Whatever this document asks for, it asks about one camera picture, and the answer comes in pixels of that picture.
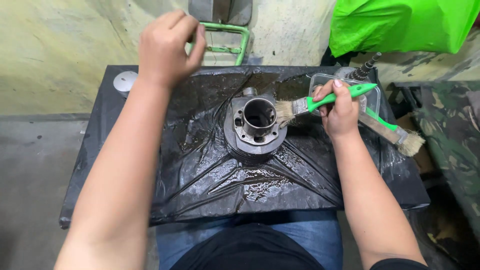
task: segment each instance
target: cylinder bore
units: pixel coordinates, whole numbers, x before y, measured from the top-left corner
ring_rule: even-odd
[[[272,131],[276,122],[275,106],[264,98],[253,98],[243,108],[243,130],[249,135],[258,137],[261,140]]]

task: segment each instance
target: second paintbrush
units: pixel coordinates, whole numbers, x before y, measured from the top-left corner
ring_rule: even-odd
[[[358,97],[367,93],[377,86],[377,84],[360,84],[349,86],[351,96]],[[316,108],[333,103],[336,100],[336,95],[334,93],[328,94],[324,99],[314,102],[311,97],[299,98],[294,101],[277,101],[275,104],[276,110],[276,122],[280,125],[280,128],[286,126],[291,120],[296,116],[310,113]]]

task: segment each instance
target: green brush handle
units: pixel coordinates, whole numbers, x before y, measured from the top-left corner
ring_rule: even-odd
[[[367,93],[368,91],[374,89],[375,86],[377,86],[377,84],[360,84],[360,85],[349,86],[348,89],[350,91],[350,94],[352,95],[352,98],[354,98]],[[324,99],[317,102],[314,102],[313,98],[307,97],[308,111],[312,112],[314,109],[322,105],[335,102],[335,100],[336,100],[335,93],[328,94]]]
[[[375,114],[374,111],[372,111],[370,108],[367,107],[367,109],[365,110],[365,112],[372,116],[374,119],[376,119],[380,124],[386,126],[387,128],[391,129],[392,131],[395,131],[395,129],[398,127],[397,125],[394,125],[394,124],[390,124],[390,123],[387,123],[385,122],[382,118],[380,118],[378,115]]]

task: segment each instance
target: clear plastic container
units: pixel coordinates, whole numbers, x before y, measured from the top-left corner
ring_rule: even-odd
[[[341,78],[338,76],[333,76],[333,75],[328,75],[328,74],[323,74],[323,73],[317,73],[312,76],[310,79],[310,96],[312,95],[313,91],[315,90],[315,86],[317,85],[324,85],[326,84],[329,80],[333,79],[339,79],[347,84],[353,86],[353,85],[358,85],[358,84],[364,84],[365,82],[361,81],[356,81],[356,80],[350,80],[350,79],[345,79]],[[378,115],[378,112],[380,110],[380,88],[376,86],[374,89],[368,91],[365,93],[365,96],[367,97],[367,107],[370,108],[372,111],[375,112],[375,115]]]

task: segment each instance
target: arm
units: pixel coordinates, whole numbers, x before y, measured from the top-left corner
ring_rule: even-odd
[[[364,269],[386,258],[406,258],[425,264],[415,235],[385,184],[358,130],[358,100],[352,102],[346,84],[329,81],[315,100],[332,90],[334,107],[320,108],[323,124],[334,146],[345,213],[359,247]]]
[[[190,56],[187,39],[197,31]],[[205,28],[183,11],[143,31],[139,75],[78,197],[55,269],[141,269],[158,149],[173,86],[203,58]]]

